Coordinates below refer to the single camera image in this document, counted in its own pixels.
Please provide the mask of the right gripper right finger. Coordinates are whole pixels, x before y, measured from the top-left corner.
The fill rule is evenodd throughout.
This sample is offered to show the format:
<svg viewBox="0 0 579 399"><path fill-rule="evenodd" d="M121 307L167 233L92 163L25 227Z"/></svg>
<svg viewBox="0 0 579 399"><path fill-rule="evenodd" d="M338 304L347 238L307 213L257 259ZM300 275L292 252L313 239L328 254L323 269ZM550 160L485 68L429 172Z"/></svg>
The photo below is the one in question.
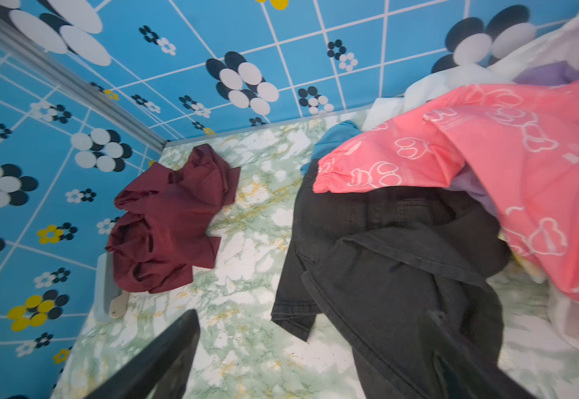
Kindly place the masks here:
<svg viewBox="0 0 579 399"><path fill-rule="evenodd" d="M419 319L420 346L432 398L522 399L533 395L514 382L441 312Z"/></svg>

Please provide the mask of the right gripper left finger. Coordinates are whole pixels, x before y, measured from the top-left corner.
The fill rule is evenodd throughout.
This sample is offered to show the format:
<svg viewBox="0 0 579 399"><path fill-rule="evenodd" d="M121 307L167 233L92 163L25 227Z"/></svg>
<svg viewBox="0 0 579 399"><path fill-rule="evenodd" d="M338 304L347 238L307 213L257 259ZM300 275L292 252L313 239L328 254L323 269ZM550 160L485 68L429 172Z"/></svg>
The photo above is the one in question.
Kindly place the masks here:
<svg viewBox="0 0 579 399"><path fill-rule="evenodd" d="M182 398L201 336L196 310L181 315L89 398Z"/></svg>

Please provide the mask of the maroon cloth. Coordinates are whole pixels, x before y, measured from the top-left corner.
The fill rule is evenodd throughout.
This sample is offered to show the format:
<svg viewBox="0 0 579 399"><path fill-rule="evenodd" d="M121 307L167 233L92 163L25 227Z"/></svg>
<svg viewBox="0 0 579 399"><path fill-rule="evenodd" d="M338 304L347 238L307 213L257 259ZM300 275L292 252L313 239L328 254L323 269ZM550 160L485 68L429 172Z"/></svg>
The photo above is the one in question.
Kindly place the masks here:
<svg viewBox="0 0 579 399"><path fill-rule="evenodd" d="M114 199L123 216L109 235L115 283L159 294L191 284L193 269L213 269L221 244L207 229L236 200L241 175L208 144L174 171L155 163Z"/></svg>

